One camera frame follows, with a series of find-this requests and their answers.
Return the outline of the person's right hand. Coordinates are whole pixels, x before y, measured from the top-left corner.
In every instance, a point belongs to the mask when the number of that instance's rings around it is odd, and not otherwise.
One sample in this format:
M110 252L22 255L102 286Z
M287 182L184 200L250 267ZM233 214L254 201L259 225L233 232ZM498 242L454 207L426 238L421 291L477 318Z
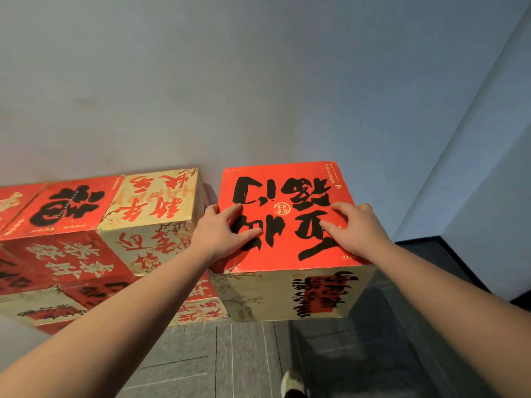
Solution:
M347 252L376 264L378 257L393 245L369 204L336 202L331 208L347 219L347 246L341 246Z

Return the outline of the person's left hand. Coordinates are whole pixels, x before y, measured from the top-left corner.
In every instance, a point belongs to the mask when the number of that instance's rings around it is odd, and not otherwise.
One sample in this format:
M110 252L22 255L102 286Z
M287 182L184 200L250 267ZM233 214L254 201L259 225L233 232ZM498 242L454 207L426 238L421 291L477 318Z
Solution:
M193 232L189 250L199 258L204 265L209 266L216 261L234 254L240 249L232 249L230 235L233 233L230 225L241 214L243 205L238 203L223 211L218 205L210 205L204 216L199 220Z

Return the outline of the red-topped black-script carton box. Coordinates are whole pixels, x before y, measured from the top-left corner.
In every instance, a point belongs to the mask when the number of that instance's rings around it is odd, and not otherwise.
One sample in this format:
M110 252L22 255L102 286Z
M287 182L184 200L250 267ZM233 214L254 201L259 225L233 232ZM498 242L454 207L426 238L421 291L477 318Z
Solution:
M228 167L220 210L243 209L230 225L262 233L214 264L210 282L237 322L342 318L376 273L369 261L343 250L320 226L344 228L331 203L353 203L334 161Z

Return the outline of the person's left forearm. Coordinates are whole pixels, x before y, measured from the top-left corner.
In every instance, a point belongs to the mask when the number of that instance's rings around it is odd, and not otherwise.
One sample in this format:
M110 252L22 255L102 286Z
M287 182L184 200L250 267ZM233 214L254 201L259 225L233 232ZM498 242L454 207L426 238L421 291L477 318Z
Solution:
M0 373L0 398L113 398L215 259L191 246Z

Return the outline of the person's right forearm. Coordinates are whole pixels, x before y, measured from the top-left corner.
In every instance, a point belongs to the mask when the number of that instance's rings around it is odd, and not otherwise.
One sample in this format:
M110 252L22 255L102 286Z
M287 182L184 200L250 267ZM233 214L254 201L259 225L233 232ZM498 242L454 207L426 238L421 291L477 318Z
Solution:
M531 313L390 241L366 258L502 398L531 398Z

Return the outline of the black baseboard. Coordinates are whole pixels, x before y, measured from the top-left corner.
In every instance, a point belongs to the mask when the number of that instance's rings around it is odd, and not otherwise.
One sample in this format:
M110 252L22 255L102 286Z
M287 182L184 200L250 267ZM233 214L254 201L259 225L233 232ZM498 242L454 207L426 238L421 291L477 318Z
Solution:
M441 236L402 240L395 242L395 244L418 254L427 261L433 260L433 263L443 270L489 294L492 293Z

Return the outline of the white shoe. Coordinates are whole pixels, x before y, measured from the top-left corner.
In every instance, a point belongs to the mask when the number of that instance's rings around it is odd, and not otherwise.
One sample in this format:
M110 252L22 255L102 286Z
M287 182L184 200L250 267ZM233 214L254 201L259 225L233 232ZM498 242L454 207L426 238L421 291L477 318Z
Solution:
M281 395L282 398L309 398L300 373L295 370L285 372L281 383Z

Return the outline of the stack of red cream cartons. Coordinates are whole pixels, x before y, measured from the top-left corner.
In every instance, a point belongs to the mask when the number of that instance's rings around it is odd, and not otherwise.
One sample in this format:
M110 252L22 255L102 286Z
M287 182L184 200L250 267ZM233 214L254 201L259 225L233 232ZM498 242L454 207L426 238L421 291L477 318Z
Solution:
M0 315L53 335L190 246L198 168L0 186Z

